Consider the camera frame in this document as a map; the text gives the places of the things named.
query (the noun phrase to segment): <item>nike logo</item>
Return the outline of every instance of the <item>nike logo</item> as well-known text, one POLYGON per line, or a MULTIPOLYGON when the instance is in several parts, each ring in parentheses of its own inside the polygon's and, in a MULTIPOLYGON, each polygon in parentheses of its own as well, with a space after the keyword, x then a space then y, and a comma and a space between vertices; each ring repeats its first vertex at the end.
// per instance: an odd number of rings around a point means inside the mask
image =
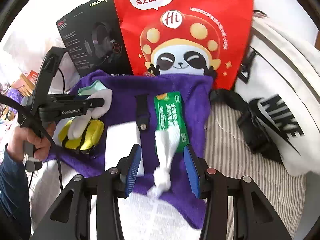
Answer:
POLYGON ((296 121, 295 117, 291 113, 290 109, 286 106, 279 95, 260 102, 269 114, 270 118, 275 122, 275 126, 259 109, 258 103, 261 98, 254 99, 249 102, 249 108, 257 117, 262 120, 269 128, 271 128, 277 135, 285 140, 300 156, 301 154, 290 143, 288 134, 296 137, 299 133, 300 136, 304 135, 300 125, 296 121))

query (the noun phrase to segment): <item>black cable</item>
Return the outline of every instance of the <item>black cable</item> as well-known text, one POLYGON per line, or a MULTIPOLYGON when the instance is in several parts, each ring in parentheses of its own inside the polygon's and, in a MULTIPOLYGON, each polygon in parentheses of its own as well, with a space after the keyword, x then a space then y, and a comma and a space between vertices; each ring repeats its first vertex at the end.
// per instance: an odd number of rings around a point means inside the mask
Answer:
POLYGON ((63 81, 63 94, 64 94, 64 92, 65 92, 65 80, 64 80, 64 75, 63 75, 63 73, 62 73, 62 71, 61 71, 61 69, 59 69, 58 68, 58 70, 60 71, 60 73, 61 73, 61 76, 62 76, 62 81, 63 81))
POLYGON ((29 182, 28 190, 30 189, 30 186, 31 186, 31 182, 32 182, 32 178, 33 178, 33 173, 34 173, 34 171, 33 171, 33 172, 32 172, 32 174, 31 174, 31 178, 30 178, 30 182, 29 182))
MULTIPOLYGON (((18 112, 23 113, 23 115, 26 118, 32 119, 34 122, 34 126, 46 136, 46 138, 49 140, 49 142, 55 146, 54 140, 51 138, 50 134, 47 132, 47 130, 39 123, 39 121, 29 112, 27 111, 22 105, 14 101, 13 99, 6 97, 4 95, 0 95, 0 103, 5 104, 7 106, 10 106, 14 109, 16 109, 18 112)), ((56 155, 57 157, 57 163, 58 163, 58 173, 59 173, 59 183, 60 183, 60 190, 63 190, 63 185, 62 185, 62 172, 61 172, 61 162, 60 162, 60 156, 59 153, 56 155)))

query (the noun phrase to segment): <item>white box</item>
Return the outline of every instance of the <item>white box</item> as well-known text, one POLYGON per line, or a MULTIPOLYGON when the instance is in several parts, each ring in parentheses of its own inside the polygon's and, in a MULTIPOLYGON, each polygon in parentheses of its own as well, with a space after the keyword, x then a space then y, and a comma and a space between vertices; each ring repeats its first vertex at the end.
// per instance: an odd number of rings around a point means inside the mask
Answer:
MULTIPOLYGON (((109 126, 104 170, 116 167, 121 158, 129 156, 135 143, 141 145, 140 131, 135 121, 109 126)), ((144 176, 142 156, 137 176, 144 176)))

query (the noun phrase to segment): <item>person's arm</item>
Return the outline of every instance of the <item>person's arm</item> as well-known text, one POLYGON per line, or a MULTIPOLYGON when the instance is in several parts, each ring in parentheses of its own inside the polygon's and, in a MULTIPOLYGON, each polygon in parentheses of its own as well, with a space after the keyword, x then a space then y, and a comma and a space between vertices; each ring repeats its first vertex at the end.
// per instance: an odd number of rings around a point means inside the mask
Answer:
MULTIPOLYGON (((55 124, 47 131, 52 136, 55 124)), ((35 158, 47 158, 50 142, 47 138, 40 139, 29 128, 13 126, 10 128, 11 137, 5 147, 4 160, 0 166, 0 204, 8 216, 14 219, 15 228, 19 229, 22 239, 29 239, 31 218, 28 194, 28 178, 22 164, 24 158, 23 141, 28 141, 38 149, 35 158)))

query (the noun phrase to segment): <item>black box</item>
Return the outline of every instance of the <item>black box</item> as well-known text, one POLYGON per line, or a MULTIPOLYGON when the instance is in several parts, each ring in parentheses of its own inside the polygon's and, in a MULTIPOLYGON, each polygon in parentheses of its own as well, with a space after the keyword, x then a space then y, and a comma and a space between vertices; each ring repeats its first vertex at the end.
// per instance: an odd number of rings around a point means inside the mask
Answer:
POLYGON ((90 0, 56 24, 81 77, 97 69, 110 75, 133 74, 113 0, 90 0))

